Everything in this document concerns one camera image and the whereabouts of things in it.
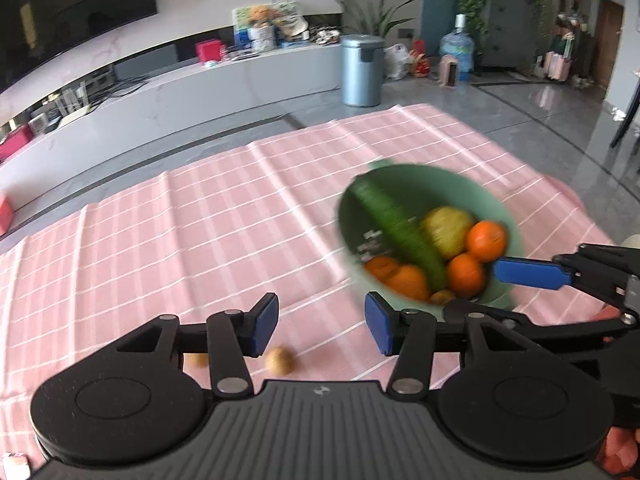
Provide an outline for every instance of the cucumber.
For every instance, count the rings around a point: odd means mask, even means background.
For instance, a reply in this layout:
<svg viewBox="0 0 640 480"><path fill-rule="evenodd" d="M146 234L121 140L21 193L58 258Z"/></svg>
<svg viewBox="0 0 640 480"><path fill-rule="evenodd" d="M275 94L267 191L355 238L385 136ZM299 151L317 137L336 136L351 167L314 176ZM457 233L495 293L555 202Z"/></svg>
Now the cucumber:
<svg viewBox="0 0 640 480"><path fill-rule="evenodd" d="M408 221L404 210L366 176L356 177L350 189L398 253L424 270L431 291L447 288L447 271L440 253L420 229Z"/></svg>

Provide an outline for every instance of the teal wall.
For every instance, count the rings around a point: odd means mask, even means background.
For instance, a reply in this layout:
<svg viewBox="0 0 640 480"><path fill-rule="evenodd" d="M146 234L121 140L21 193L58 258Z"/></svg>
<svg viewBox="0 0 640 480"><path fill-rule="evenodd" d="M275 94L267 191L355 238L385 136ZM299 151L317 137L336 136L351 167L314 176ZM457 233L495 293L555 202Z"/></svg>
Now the teal wall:
<svg viewBox="0 0 640 480"><path fill-rule="evenodd" d="M456 0L422 0L420 37L428 56L436 56L440 39L453 30Z"/></svg>

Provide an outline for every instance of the white plastic bag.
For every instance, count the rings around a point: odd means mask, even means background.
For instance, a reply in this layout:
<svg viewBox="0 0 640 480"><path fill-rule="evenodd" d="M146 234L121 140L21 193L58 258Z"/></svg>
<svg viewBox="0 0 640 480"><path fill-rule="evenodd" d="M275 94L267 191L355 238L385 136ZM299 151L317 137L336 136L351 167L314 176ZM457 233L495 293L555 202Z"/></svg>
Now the white plastic bag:
<svg viewBox="0 0 640 480"><path fill-rule="evenodd" d="M409 51L398 43L385 49L385 74L388 79L398 81L406 76L411 65Z"/></svg>

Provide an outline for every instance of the pink tablecloth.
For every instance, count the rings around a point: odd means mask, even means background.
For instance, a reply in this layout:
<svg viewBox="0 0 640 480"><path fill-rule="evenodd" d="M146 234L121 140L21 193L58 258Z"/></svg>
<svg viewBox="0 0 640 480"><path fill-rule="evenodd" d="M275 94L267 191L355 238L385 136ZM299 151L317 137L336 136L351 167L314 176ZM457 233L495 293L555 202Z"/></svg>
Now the pink tablecloth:
<svg viewBox="0 0 640 480"><path fill-rule="evenodd" d="M271 344L298 354L293 378L384 383L392 359L351 301L334 208L355 175L389 156L486 186L519 220L533 258L608 243L540 174L428 105L253 142L86 206L0 256L0 452L42 461L28 410L49 376L159 314L204 322L268 291L281 309ZM587 320L602 306L570 288L514 294L542 324ZM259 387L264 362L248 365ZM433 382L455 365L441 356ZM206 371L189 372L207 385Z"/></svg>

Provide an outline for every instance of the wooden door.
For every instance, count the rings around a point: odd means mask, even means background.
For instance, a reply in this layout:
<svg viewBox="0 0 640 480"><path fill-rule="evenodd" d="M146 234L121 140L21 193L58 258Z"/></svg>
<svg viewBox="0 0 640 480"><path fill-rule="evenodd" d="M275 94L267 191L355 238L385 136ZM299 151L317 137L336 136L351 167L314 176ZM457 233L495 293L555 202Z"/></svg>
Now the wooden door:
<svg viewBox="0 0 640 480"><path fill-rule="evenodd" d="M596 28L598 54L594 64L593 78L603 88L609 86L613 66L616 63L624 11L624 7L615 2L600 0L598 27Z"/></svg>

